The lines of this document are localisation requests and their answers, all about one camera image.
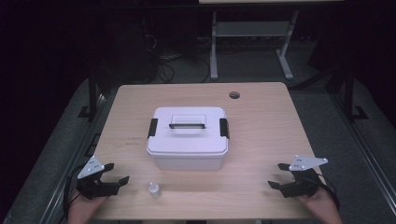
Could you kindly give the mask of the black frame post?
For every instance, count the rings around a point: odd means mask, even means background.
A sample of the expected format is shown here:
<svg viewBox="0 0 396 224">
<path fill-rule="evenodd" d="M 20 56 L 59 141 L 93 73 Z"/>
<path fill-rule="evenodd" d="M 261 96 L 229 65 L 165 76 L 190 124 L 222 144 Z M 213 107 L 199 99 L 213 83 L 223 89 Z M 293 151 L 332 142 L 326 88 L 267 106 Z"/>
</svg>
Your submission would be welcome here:
<svg viewBox="0 0 396 224">
<path fill-rule="evenodd" d="M 364 112 L 361 106 L 353 105 L 353 93 L 354 77 L 352 68 L 349 67 L 346 70 L 345 77 L 344 113 L 350 122 L 354 122 L 357 119 L 368 119 L 367 114 Z"/>
<path fill-rule="evenodd" d="M 97 113 L 97 100 L 98 100 L 98 90 L 96 82 L 96 74 L 91 72 L 88 77 L 88 87 L 89 87 L 89 104 L 84 105 L 79 113 L 79 118 L 85 118 L 88 122 L 93 121 Z"/>
</svg>

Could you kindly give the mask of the aluminium floor rail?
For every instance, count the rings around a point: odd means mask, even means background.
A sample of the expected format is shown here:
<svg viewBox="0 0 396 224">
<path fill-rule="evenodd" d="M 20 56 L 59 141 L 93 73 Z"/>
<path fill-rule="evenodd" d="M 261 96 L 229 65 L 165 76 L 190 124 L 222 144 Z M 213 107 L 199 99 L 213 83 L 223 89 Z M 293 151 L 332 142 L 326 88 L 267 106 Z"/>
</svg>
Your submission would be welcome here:
<svg viewBox="0 0 396 224">
<path fill-rule="evenodd" d="M 88 115 L 91 102 L 87 92 L 77 92 L 61 117 L 46 146 L 44 168 L 49 188 L 49 201 L 38 224 L 57 224 L 64 215 L 64 193 L 70 194 L 76 179 L 76 169 L 85 164 L 93 151 L 92 141 L 103 130 L 108 110 L 106 97 L 99 93 L 95 98 L 96 114 Z"/>
<path fill-rule="evenodd" d="M 380 167 L 380 164 L 375 158 L 368 143 L 364 140 L 361 132 L 355 124 L 355 121 L 344 112 L 341 100 L 334 94 L 331 94 L 330 98 L 338 114 L 342 118 L 343 122 L 349 129 L 349 132 L 351 133 L 353 139 L 357 143 L 358 148 L 361 152 L 361 156 L 365 161 L 366 165 L 368 166 L 368 169 L 372 174 L 375 183 L 378 185 L 379 190 L 381 191 L 384 199 L 386 200 L 390 210 L 392 211 L 393 215 L 396 216 L 396 188 L 394 188 L 389 182 L 388 177 Z"/>
</svg>

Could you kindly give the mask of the white storage box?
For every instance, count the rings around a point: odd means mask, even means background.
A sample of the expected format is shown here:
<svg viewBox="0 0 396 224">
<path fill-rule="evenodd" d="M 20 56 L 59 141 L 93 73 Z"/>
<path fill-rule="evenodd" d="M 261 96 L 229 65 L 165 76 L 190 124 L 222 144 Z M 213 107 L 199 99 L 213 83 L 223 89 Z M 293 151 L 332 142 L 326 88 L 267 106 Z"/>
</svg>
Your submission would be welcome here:
<svg viewBox="0 0 396 224">
<path fill-rule="evenodd" d="M 211 171 L 222 167 L 226 154 L 175 154 L 155 155 L 151 157 L 162 170 L 172 171 Z"/>
</svg>

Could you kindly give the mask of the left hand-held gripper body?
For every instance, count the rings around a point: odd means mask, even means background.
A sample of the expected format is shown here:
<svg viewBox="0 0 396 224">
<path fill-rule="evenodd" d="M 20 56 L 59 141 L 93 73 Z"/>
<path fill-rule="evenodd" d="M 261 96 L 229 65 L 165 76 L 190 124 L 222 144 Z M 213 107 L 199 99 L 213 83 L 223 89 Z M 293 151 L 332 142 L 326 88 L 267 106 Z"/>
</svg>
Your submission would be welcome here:
<svg viewBox="0 0 396 224">
<path fill-rule="evenodd" d="M 91 156 L 78 174 L 77 190 L 87 199 L 117 195 L 120 188 L 117 182 L 103 182 L 102 164 L 95 156 Z"/>
</svg>

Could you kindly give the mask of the person's right hand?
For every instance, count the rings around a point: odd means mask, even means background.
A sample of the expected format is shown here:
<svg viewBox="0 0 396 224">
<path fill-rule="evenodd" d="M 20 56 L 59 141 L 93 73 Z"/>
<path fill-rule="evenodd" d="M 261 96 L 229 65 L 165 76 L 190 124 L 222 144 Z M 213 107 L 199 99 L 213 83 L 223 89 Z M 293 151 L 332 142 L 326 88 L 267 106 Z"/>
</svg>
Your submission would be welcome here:
<svg viewBox="0 0 396 224">
<path fill-rule="evenodd" d="M 319 188 L 314 195 L 298 196 L 296 200 L 323 224 L 343 224 L 330 193 L 325 189 Z"/>
</svg>

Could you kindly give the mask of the white storage box lid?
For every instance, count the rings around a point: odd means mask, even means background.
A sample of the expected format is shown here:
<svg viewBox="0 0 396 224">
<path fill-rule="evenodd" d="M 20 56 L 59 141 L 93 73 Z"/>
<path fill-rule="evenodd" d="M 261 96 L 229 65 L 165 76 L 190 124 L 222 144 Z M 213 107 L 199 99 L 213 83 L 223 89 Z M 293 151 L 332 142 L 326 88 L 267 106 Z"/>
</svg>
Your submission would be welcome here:
<svg viewBox="0 0 396 224">
<path fill-rule="evenodd" d="M 157 158 L 215 157 L 228 151 L 225 110 L 215 106 L 158 107 L 148 131 L 147 151 Z"/>
</svg>

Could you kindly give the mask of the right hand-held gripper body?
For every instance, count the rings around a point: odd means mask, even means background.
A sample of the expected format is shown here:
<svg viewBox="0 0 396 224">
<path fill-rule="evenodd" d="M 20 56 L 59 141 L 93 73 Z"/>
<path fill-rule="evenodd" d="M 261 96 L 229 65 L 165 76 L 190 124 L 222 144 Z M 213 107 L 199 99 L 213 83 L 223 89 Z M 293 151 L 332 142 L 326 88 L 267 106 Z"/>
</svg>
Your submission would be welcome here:
<svg viewBox="0 0 396 224">
<path fill-rule="evenodd" d="M 315 171 L 316 167 L 326 164 L 326 158 L 314 158 L 296 155 L 290 164 L 291 174 L 294 181 L 284 184 L 282 195 L 285 198 L 297 196 L 312 196 L 318 190 L 321 180 L 318 173 Z"/>
</svg>

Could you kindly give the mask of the person's left hand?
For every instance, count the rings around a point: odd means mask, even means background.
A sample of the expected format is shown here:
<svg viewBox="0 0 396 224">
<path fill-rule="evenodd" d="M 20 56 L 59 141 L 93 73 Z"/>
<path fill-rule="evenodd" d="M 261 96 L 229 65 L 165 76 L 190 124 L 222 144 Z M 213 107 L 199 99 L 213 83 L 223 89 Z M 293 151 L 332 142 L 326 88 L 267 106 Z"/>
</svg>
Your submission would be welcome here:
<svg viewBox="0 0 396 224">
<path fill-rule="evenodd" d="M 69 205 L 67 224 L 88 224 L 107 197 L 87 199 L 75 190 Z"/>
</svg>

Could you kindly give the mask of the small clear bottle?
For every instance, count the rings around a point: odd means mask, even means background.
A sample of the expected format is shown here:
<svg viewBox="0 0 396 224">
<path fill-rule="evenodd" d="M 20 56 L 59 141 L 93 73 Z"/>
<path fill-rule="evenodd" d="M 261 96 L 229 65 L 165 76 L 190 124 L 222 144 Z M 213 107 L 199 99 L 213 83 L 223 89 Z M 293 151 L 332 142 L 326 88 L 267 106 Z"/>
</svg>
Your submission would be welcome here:
<svg viewBox="0 0 396 224">
<path fill-rule="evenodd" d="M 154 199 L 158 199 L 161 197 L 162 192 L 161 188 L 157 183 L 150 182 L 148 185 L 148 191 Z"/>
</svg>

